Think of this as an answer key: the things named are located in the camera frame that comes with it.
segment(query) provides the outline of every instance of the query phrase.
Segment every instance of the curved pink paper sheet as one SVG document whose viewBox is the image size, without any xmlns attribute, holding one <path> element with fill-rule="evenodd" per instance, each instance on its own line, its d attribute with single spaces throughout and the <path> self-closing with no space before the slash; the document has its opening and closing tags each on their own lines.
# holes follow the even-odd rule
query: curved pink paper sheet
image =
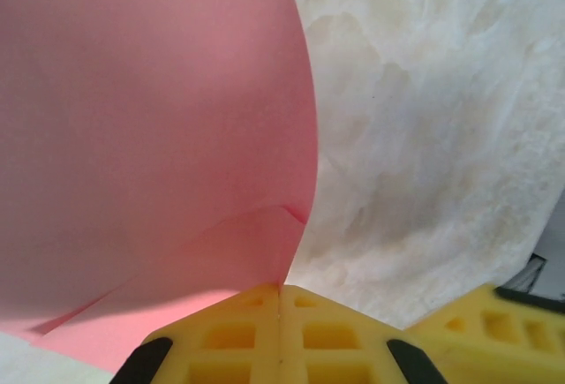
<svg viewBox="0 0 565 384">
<path fill-rule="evenodd" d="M 164 288 L 163 259 L 195 257 L 175 314 L 284 279 L 316 175 L 294 0 L 0 0 L 0 18 L 0 329 L 113 367 L 80 330 L 108 303 L 162 325 L 119 299 L 146 271 Z M 207 241 L 245 254 L 209 275 L 202 233 L 247 215 L 262 238 Z"/>
</svg>

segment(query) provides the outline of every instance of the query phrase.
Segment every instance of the yellow plastic piece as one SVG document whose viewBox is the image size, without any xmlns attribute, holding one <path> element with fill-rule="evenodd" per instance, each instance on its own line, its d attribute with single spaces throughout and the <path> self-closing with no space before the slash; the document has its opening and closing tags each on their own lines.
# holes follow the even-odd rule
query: yellow plastic piece
<svg viewBox="0 0 565 384">
<path fill-rule="evenodd" d="M 565 316 L 484 285 L 409 329 L 448 382 L 565 383 Z"/>
<path fill-rule="evenodd" d="M 406 384 L 387 341 L 406 333 L 299 287 L 284 286 L 284 384 Z"/>
<path fill-rule="evenodd" d="M 276 286 L 239 293 L 152 333 L 173 340 L 152 384 L 278 382 L 279 299 Z"/>
</svg>

